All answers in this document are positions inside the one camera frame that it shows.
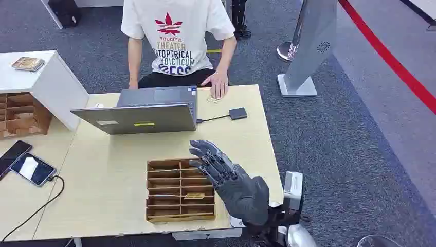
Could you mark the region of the person's left hand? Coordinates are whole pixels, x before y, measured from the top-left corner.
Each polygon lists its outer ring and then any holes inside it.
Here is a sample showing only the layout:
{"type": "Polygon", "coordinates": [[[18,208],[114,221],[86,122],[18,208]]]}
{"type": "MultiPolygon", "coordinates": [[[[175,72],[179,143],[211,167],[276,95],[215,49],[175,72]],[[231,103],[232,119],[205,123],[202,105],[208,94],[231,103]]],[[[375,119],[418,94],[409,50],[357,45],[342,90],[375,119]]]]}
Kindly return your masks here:
{"type": "Polygon", "coordinates": [[[228,73],[226,70],[216,70],[212,75],[208,76],[201,86],[211,84],[211,96],[215,99],[224,98],[229,87],[228,73]]]}

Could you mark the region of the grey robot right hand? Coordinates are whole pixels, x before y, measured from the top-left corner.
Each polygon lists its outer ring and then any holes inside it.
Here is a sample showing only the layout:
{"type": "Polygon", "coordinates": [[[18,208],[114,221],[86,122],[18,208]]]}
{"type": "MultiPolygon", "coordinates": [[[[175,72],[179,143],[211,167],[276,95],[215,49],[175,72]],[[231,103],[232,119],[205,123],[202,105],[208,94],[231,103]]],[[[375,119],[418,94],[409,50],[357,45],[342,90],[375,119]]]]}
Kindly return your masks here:
{"type": "Polygon", "coordinates": [[[229,214],[245,225],[262,226],[268,220],[269,188],[260,176],[248,173],[207,140],[191,140],[189,152],[199,158],[190,160],[204,174],[224,202],[229,214]]]}

